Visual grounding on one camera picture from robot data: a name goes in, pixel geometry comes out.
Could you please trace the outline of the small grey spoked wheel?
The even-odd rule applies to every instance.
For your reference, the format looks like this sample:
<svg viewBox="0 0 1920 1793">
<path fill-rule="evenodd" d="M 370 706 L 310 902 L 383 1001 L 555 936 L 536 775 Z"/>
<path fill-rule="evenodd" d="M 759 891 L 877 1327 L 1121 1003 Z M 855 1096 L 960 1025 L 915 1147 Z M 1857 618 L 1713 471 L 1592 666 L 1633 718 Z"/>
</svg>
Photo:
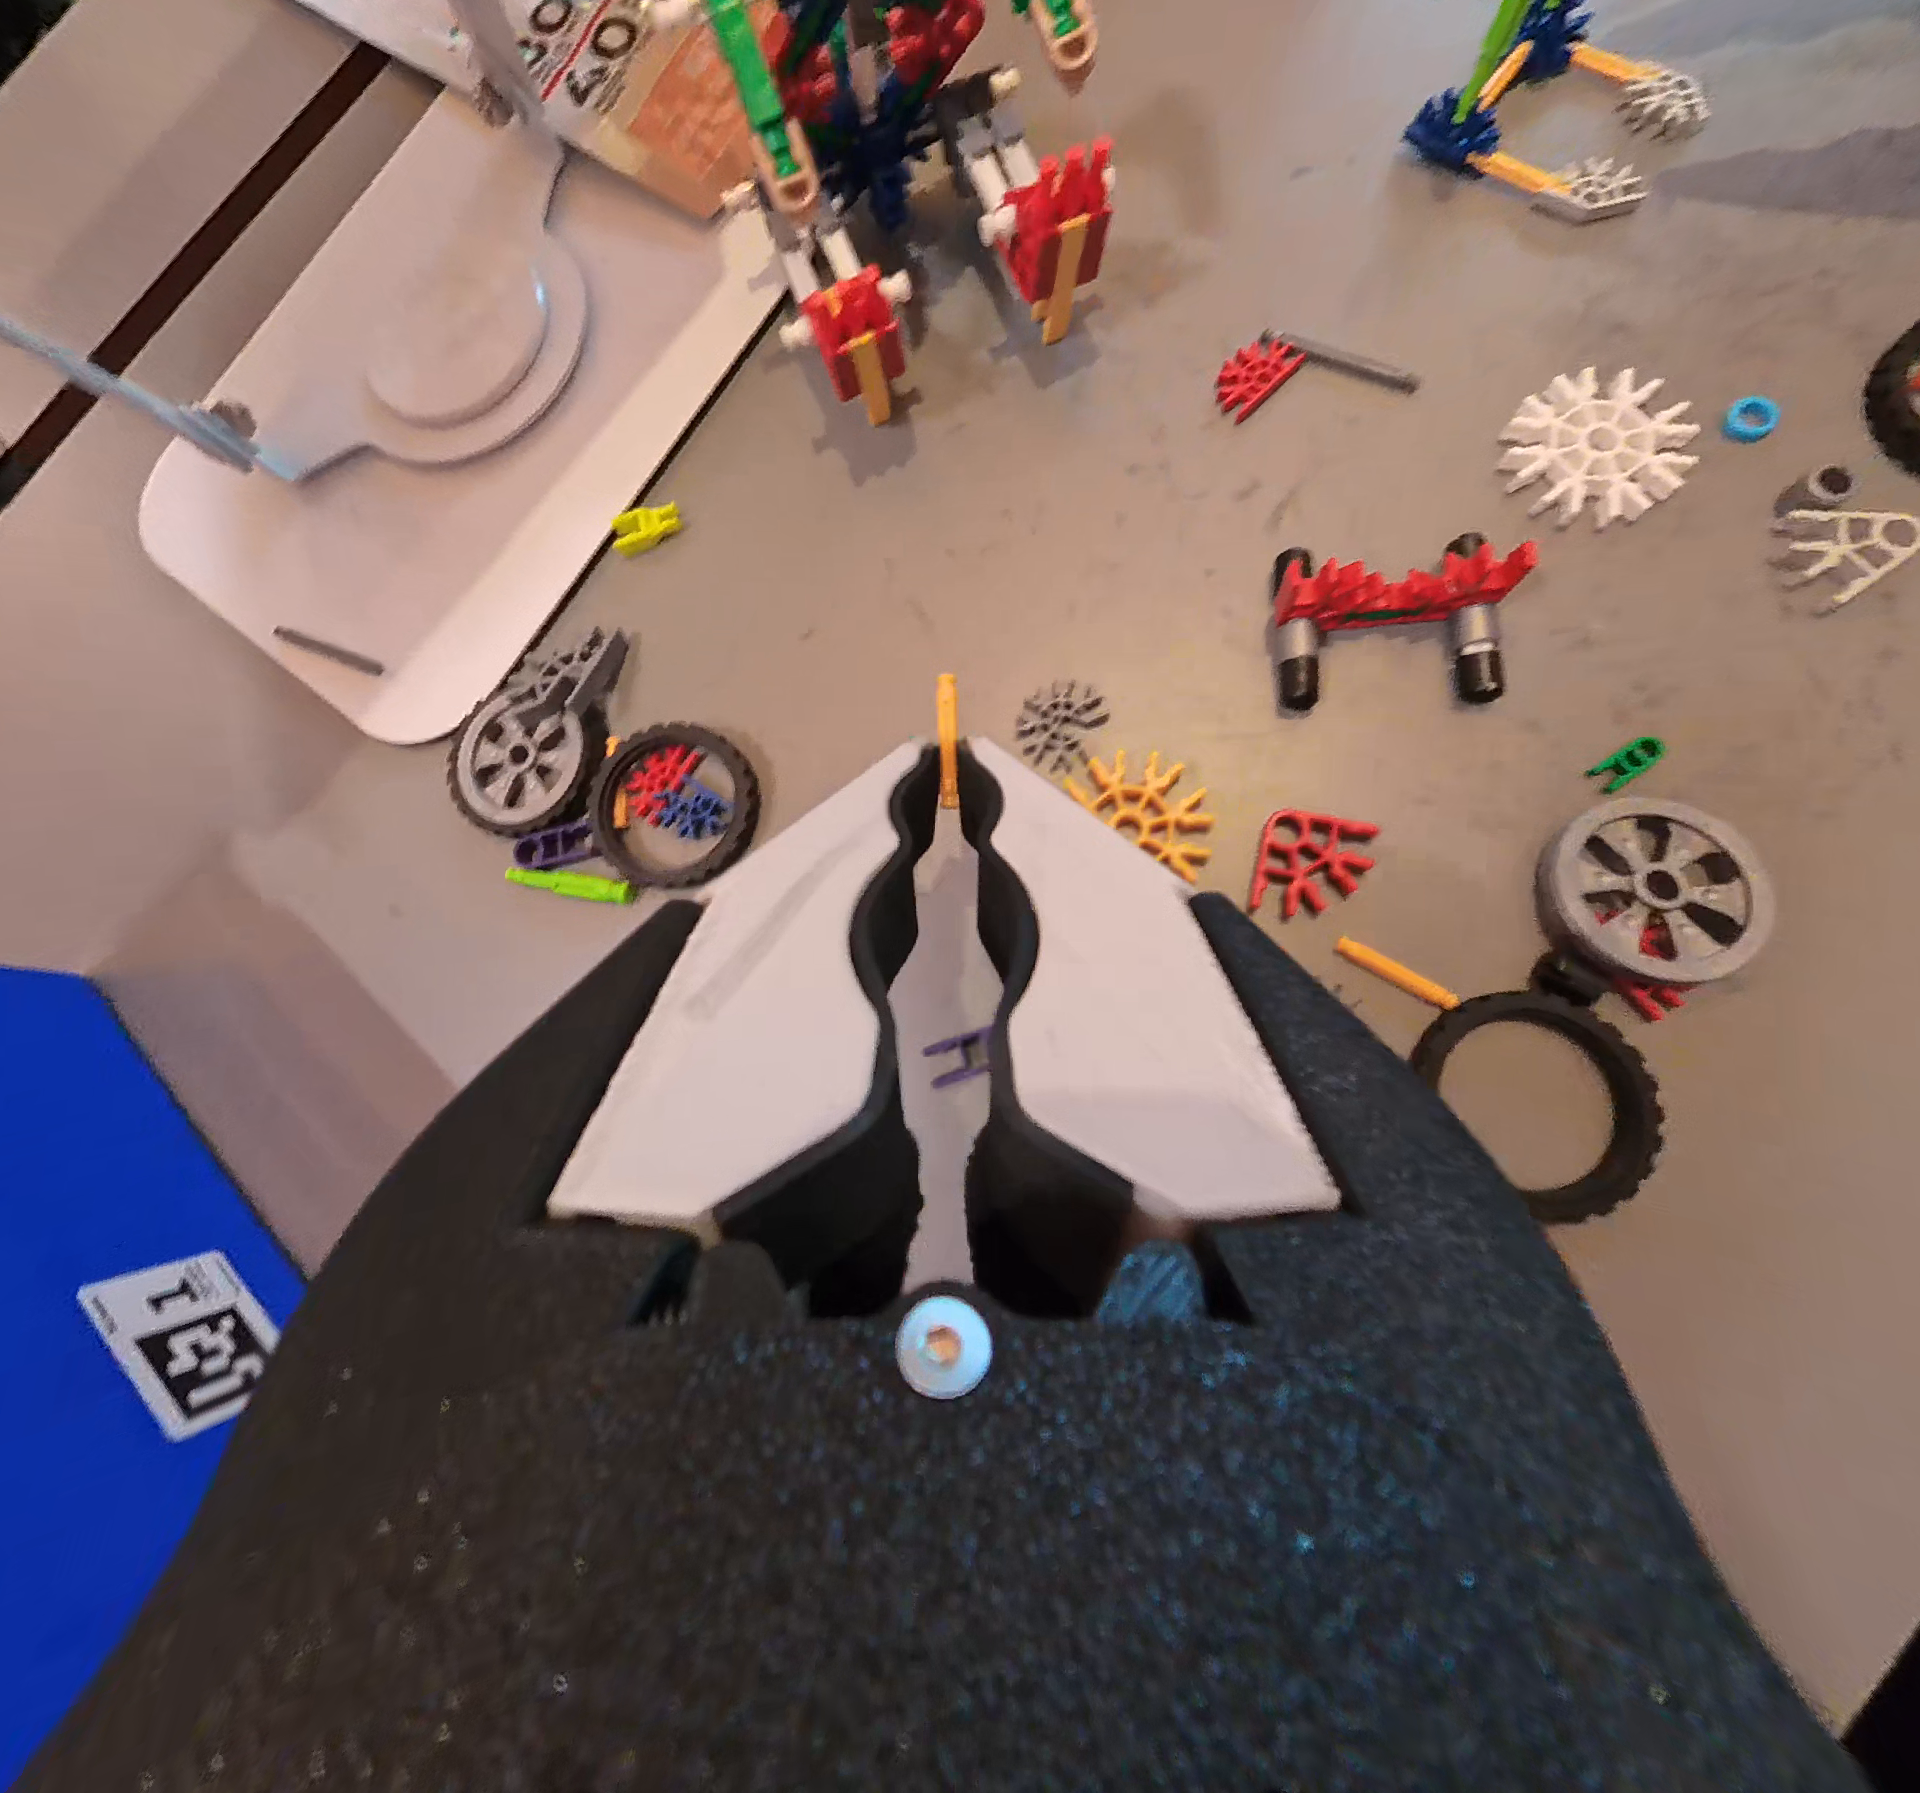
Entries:
<svg viewBox="0 0 1920 1793">
<path fill-rule="evenodd" d="M 562 706 L 536 724 L 520 720 L 524 704 L 515 691 L 490 696 L 462 723 L 448 756 L 448 790 L 458 809 L 508 839 L 584 820 L 610 741 L 599 704 Z"/>
</svg>

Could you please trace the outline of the dark grey fan connector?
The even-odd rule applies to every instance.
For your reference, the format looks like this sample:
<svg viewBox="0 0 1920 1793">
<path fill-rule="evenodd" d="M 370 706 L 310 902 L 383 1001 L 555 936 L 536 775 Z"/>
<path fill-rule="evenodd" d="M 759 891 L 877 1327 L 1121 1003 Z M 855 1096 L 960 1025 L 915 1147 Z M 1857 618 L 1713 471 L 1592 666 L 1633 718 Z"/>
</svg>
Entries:
<svg viewBox="0 0 1920 1793">
<path fill-rule="evenodd" d="M 508 680 L 508 718 L 527 733 L 562 714 L 584 714 L 603 702 L 625 665 L 632 637 L 625 628 L 595 626 L 579 646 L 529 657 Z"/>
</svg>

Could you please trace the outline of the red connector with grey rod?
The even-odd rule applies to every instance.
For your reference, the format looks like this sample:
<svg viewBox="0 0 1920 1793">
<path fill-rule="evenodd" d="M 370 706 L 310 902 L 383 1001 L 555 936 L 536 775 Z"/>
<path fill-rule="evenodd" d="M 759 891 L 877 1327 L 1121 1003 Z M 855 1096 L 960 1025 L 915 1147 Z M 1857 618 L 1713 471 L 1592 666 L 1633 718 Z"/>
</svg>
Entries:
<svg viewBox="0 0 1920 1793">
<path fill-rule="evenodd" d="M 1255 341 L 1236 346 L 1222 362 L 1213 384 L 1215 407 L 1232 424 L 1245 424 L 1309 365 L 1399 395 L 1413 395 L 1423 384 L 1421 376 L 1405 365 L 1395 365 L 1328 341 L 1268 329 Z"/>
</svg>

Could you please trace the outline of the cream fan connector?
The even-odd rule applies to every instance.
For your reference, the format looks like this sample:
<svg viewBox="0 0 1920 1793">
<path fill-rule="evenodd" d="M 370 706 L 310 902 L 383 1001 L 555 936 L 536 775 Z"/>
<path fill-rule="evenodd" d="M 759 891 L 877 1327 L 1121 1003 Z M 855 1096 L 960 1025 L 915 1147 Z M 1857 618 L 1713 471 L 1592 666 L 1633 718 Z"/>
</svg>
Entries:
<svg viewBox="0 0 1920 1793">
<path fill-rule="evenodd" d="M 1775 564 L 1788 588 L 1818 588 L 1824 612 L 1918 558 L 1918 515 L 1905 509 L 1790 509 L 1771 520 Z"/>
</svg>

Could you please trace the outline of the blue bin with square tag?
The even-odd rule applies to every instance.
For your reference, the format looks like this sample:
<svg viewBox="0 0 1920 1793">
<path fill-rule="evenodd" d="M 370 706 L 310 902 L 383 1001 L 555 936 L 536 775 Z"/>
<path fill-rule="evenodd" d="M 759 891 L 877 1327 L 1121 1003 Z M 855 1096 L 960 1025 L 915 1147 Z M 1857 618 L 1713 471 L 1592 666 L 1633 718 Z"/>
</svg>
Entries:
<svg viewBox="0 0 1920 1793">
<path fill-rule="evenodd" d="M 89 981 L 3 973 L 3 1769 L 172 1558 L 304 1278 Z"/>
</svg>

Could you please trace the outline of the silver spoked wheel hub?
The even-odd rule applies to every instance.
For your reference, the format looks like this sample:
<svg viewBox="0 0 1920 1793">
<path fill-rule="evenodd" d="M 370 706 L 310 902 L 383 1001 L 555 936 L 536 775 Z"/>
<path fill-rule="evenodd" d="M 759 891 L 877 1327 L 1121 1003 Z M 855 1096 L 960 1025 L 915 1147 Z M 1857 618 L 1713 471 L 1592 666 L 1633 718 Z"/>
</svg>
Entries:
<svg viewBox="0 0 1920 1793">
<path fill-rule="evenodd" d="M 1740 973 L 1777 925 L 1755 840 L 1692 803 L 1631 794 L 1548 836 L 1534 904 L 1548 938 L 1573 955 L 1677 988 Z"/>
</svg>

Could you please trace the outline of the multicoloured toy construction model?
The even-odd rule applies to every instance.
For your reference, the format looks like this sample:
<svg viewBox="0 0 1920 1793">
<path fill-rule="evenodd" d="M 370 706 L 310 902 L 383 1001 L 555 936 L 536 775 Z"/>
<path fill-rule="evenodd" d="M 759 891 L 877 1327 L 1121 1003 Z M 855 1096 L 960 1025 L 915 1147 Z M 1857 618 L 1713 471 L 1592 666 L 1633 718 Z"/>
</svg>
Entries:
<svg viewBox="0 0 1920 1793">
<path fill-rule="evenodd" d="M 1091 0 L 1009 0 L 1038 28 L 1069 91 L 1093 74 Z M 727 198 L 757 208 L 792 296 L 791 348 L 813 348 L 837 398 L 886 424 L 907 369 L 907 269 L 853 241 L 866 208 L 886 232 L 908 220 L 915 166 L 942 149 L 975 228 L 1043 343 L 1069 336 L 1106 253 L 1117 170 L 1108 136 L 1065 154 L 1030 145 L 1016 69 L 962 72 L 983 0 L 657 0 L 651 28 L 704 28 L 742 107 L 750 179 Z"/>
</svg>

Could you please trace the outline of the blue and yellow rod frame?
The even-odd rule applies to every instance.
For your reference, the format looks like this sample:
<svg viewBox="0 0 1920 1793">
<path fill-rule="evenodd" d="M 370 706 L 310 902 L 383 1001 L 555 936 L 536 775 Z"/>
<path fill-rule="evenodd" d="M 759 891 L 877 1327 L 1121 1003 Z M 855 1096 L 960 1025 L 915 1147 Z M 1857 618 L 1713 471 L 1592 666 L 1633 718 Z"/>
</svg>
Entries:
<svg viewBox="0 0 1920 1793">
<path fill-rule="evenodd" d="M 1711 113 L 1693 77 L 1596 46 L 1588 0 L 1501 0 L 1469 79 L 1423 101 L 1405 126 L 1403 148 L 1437 171 L 1506 186 L 1569 224 L 1631 214 L 1648 195 L 1633 166 L 1588 157 L 1548 170 L 1503 148 L 1503 101 L 1569 74 L 1608 82 L 1621 119 L 1657 139 L 1687 136 Z"/>
</svg>

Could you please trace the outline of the red connector assembly black caps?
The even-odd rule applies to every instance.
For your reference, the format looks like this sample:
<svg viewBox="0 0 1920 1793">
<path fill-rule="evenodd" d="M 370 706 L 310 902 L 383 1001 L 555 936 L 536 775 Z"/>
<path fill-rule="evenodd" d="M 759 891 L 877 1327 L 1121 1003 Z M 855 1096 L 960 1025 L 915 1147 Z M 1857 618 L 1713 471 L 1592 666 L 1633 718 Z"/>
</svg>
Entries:
<svg viewBox="0 0 1920 1793">
<path fill-rule="evenodd" d="M 1435 568 L 1401 580 L 1363 561 L 1315 564 L 1305 547 L 1286 547 L 1271 576 L 1271 659 L 1278 710 L 1312 712 L 1321 698 L 1321 654 L 1335 634 L 1374 634 L 1442 625 L 1453 652 L 1453 691 L 1462 704 L 1485 706 L 1506 691 L 1501 604 L 1541 562 L 1526 540 L 1501 555 L 1483 534 L 1448 542 Z"/>
</svg>

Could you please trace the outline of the white snowflake connector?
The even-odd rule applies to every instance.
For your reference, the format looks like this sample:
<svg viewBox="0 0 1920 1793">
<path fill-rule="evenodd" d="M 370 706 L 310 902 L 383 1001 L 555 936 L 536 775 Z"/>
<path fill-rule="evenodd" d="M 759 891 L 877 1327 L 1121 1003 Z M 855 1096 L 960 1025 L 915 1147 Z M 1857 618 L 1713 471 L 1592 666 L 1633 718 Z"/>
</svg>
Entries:
<svg viewBox="0 0 1920 1793">
<path fill-rule="evenodd" d="M 1528 395 L 1501 429 L 1506 491 L 1534 491 L 1528 513 L 1557 530 L 1584 513 L 1596 530 L 1633 523 L 1682 489 L 1700 461 L 1702 426 L 1690 400 L 1660 405 L 1663 378 L 1595 365 L 1559 373 Z"/>
</svg>

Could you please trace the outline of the white adjustable book stand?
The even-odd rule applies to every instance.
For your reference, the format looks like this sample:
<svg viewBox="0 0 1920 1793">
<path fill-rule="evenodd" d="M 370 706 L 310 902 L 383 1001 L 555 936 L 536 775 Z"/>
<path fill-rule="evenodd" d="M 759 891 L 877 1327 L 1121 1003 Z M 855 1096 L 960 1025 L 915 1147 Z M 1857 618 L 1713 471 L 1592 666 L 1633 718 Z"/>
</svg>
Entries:
<svg viewBox="0 0 1920 1793">
<path fill-rule="evenodd" d="M 159 570 L 391 745 L 440 740 L 725 384 L 784 285 L 754 211 L 692 224 L 572 155 L 502 0 L 448 0 L 446 93 L 196 402 L 4 318 L 148 414 Z"/>
</svg>

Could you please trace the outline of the small grey snowflake connector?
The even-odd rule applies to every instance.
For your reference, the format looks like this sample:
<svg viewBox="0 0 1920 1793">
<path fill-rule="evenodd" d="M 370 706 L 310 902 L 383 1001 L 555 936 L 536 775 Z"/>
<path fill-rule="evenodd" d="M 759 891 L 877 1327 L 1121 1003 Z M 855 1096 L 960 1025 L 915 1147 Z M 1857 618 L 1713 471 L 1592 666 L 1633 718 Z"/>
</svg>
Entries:
<svg viewBox="0 0 1920 1793">
<path fill-rule="evenodd" d="M 1108 723 L 1110 706 L 1100 688 L 1054 680 L 1021 702 L 1015 745 L 1038 773 L 1066 777 L 1087 768 L 1091 737 Z"/>
</svg>

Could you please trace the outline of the small black rubber tyre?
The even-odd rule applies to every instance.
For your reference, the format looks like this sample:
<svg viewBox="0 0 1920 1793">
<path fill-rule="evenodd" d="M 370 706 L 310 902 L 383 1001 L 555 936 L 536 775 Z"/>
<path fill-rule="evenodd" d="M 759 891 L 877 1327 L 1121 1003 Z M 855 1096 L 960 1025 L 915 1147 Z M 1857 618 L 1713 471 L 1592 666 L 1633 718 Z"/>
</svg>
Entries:
<svg viewBox="0 0 1920 1793">
<path fill-rule="evenodd" d="M 712 842 L 689 842 L 648 822 L 615 825 L 615 794 L 642 750 L 686 745 L 702 754 L 692 778 L 733 800 L 727 832 Z M 760 815 L 760 781 L 754 765 L 727 735 L 698 723 L 659 723 L 621 741 L 612 770 L 597 778 L 591 815 L 610 865 L 638 889 L 683 893 L 704 887 L 748 852 Z"/>
</svg>

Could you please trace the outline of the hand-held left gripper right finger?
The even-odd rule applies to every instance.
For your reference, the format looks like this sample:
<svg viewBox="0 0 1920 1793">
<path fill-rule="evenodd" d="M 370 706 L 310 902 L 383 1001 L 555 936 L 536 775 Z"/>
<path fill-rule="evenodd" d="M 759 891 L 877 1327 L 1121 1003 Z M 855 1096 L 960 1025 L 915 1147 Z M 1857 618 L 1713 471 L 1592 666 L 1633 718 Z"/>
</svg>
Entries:
<svg viewBox="0 0 1920 1793">
<path fill-rule="evenodd" d="M 993 743 L 966 743 L 957 781 L 1000 981 L 964 1179 L 978 1285 L 1090 1318 L 1144 1237 L 1338 1211 L 1201 899 Z"/>
</svg>

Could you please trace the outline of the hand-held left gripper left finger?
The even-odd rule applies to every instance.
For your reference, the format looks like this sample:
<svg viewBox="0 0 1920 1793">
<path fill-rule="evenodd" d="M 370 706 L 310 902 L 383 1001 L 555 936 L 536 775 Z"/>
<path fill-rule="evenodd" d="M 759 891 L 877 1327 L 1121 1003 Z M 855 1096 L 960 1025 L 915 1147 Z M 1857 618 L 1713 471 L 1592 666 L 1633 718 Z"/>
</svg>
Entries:
<svg viewBox="0 0 1920 1793">
<path fill-rule="evenodd" d="M 546 1198 L 750 1245 L 814 1317 L 903 1291 L 926 1209 L 891 991 L 921 936 L 942 766 L 886 754 L 701 902 Z"/>
</svg>

